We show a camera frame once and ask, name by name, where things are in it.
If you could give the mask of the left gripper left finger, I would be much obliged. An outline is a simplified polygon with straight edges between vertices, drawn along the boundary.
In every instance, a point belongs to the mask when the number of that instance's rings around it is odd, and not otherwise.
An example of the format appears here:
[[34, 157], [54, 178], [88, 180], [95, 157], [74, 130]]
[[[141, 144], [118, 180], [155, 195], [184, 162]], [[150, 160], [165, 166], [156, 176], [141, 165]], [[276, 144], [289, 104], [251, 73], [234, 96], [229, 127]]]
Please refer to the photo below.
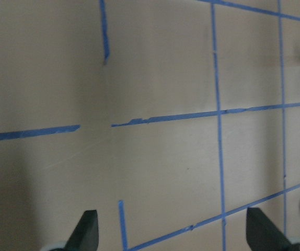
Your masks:
[[98, 214], [96, 210], [87, 210], [66, 242], [64, 250], [96, 251], [98, 245]]

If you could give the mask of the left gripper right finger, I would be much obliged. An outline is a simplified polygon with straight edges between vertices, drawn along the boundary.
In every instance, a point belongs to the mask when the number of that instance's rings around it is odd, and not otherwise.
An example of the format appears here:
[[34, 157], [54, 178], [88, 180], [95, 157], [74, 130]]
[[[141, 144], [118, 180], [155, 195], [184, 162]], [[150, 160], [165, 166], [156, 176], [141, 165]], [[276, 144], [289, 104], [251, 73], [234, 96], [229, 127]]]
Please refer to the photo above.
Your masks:
[[300, 245], [292, 244], [260, 208], [247, 209], [246, 241], [253, 251], [300, 250]]

